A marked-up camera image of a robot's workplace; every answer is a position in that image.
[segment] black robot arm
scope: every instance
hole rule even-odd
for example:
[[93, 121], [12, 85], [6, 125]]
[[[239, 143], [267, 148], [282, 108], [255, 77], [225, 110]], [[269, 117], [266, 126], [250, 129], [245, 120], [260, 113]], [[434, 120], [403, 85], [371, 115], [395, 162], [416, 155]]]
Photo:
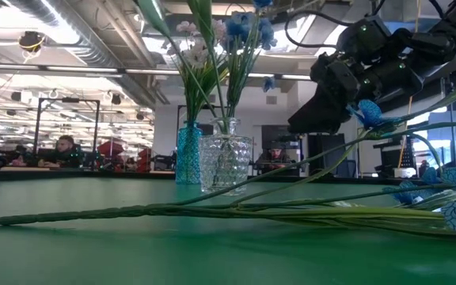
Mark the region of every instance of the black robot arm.
[[[346, 28], [336, 46], [336, 53], [320, 55], [311, 67], [318, 87], [288, 120], [290, 132], [334, 133], [351, 117], [347, 105], [399, 90], [405, 96], [420, 92], [424, 79], [456, 56], [456, 1], [428, 32], [401, 28], [391, 34], [378, 16], [370, 16]], [[412, 49], [407, 55], [406, 48]]]

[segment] blue glass vase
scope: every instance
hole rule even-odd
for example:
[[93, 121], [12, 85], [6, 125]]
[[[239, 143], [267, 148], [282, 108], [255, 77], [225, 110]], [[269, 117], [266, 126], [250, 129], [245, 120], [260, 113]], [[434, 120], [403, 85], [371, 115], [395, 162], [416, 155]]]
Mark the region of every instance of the blue glass vase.
[[197, 122], [184, 122], [177, 133], [176, 184], [200, 184], [200, 149], [198, 141], [202, 136]]

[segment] cable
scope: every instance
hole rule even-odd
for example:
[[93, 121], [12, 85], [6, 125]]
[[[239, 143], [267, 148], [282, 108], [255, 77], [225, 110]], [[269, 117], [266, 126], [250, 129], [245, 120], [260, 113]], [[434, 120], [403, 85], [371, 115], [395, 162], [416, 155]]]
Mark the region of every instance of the cable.
[[434, 9], [437, 11], [437, 14], [439, 14], [439, 17], [441, 19], [444, 18], [444, 12], [443, 12], [443, 9], [441, 8], [441, 6], [439, 5], [439, 3], [437, 3], [437, 0], [428, 0], [433, 6], [434, 6]]
[[332, 21], [332, 22], [334, 22], [334, 23], [336, 23], [338, 25], [346, 25], [346, 26], [350, 25], [349, 23], [339, 21], [339, 20], [334, 19], [334, 18], [332, 18], [330, 16], [327, 16], [327, 15], [321, 13], [321, 12], [317, 12], [317, 11], [313, 11], [313, 10], [303, 10], [303, 11], [300, 11], [298, 13], [295, 13], [295, 14], [291, 15], [291, 17], [288, 17], [288, 19], [286, 20], [286, 23], [284, 24], [284, 33], [286, 34], [286, 38], [292, 44], [296, 45], [297, 47], [301, 47], [301, 48], [337, 48], [337, 46], [335, 44], [301, 44], [298, 41], [293, 40], [291, 38], [291, 36], [290, 36], [290, 33], [288, 32], [288, 26], [290, 25], [291, 20], [293, 20], [297, 16], [303, 15], [303, 14], [306, 14], [306, 15], [317, 15], [319, 17], [323, 17], [323, 18], [325, 18], [325, 19], [327, 19], [329, 21]]
[[245, 9], [244, 9], [244, 7], [242, 7], [242, 5], [240, 5], [240, 4], [238, 4], [238, 3], [230, 3], [230, 4], [228, 5], [228, 7], [226, 7], [225, 16], [228, 15], [228, 10], [229, 10], [230, 7], [233, 6], [233, 5], [239, 6], [239, 7], [242, 9], [242, 11], [245, 12]]
[[378, 5], [378, 7], [376, 7], [376, 10], [374, 10], [374, 12], [372, 12], [372, 16], [375, 16], [379, 13], [379, 10], [383, 7], [383, 4], [385, 4], [385, 1], [386, 0], [381, 0], [379, 2], [379, 5]]
[[[381, 0], [378, 7], [376, 7], [376, 10], [372, 13], [372, 16], [375, 16], [377, 13], [379, 13], [379, 10], [381, 10], [381, 8], [383, 7], [383, 4], [385, 4], [385, 1], [386, 0]], [[437, 3], [437, 0], [428, 0], [433, 6], [434, 6], [434, 9], [437, 11], [437, 14], [439, 14], [439, 17], [441, 17], [441, 19], [444, 18], [444, 12], [443, 12], [443, 9], [441, 9], [441, 6], [439, 5], [439, 3]]]

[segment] green table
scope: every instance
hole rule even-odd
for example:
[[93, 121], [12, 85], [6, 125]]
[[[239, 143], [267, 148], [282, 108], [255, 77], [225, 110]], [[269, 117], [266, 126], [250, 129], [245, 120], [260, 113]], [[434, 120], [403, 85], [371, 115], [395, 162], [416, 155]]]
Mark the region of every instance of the green table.
[[[249, 191], [279, 186], [255, 183]], [[308, 184], [260, 201], [328, 198], [381, 187]], [[0, 182], [0, 216], [164, 203], [199, 194], [198, 186], [176, 186], [172, 180]], [[355, 202], [393, 204], [386, 196]], [[41, 223], [0, 227], [0, 284], [456, 284], [456, 241], [260, 220]]]

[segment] ceiling duct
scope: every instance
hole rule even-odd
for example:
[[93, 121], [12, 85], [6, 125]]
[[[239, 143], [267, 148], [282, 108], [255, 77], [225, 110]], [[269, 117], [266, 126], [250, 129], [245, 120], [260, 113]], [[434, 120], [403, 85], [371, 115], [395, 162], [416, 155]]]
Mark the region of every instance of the ceiling duct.
[[[110, 52], [98, 35], [65, 0], [3, 0], [7, 5], [19, 9], [42, 21], [51, 29], [47, 35], [52, 39], [63, 39], [65, 35], [77, 36], [76, 41], [61, 44], [77, 44], [82, 48], [68, 51], [90, 67], [122, 67], [121, 62]], [[154, 108], [156, 100], [133, 78], [124, 74], [120, 78], [107, 78], [128, 92], [139, 104]]]

